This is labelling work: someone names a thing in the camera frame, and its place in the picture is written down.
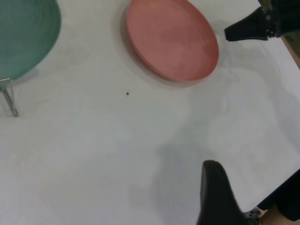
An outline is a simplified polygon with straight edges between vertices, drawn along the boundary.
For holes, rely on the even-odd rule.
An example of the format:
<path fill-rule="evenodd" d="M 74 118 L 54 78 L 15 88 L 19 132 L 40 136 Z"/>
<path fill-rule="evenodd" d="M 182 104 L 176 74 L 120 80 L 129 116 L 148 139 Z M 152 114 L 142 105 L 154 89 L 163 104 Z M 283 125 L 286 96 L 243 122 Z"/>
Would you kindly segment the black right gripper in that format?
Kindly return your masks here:
<path fill-rule="evenodd" d="M 259 0 L 258 2 L 261 7 L 224 30 L 227 41 L 266 41 L 268 33 L 272 38 L 279 38 L 300 31 L 299 0 Z"/>

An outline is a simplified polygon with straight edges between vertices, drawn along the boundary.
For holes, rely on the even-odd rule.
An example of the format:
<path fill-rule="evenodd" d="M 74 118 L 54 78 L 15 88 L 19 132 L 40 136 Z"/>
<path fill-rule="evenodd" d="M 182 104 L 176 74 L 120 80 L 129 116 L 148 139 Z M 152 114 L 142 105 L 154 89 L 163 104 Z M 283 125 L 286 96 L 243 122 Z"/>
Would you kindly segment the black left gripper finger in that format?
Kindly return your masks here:
<path fill-rule="evenodd" d="M 198 225 L 246 225 L 223 166 L 214 160 L 202 165 Z"/>

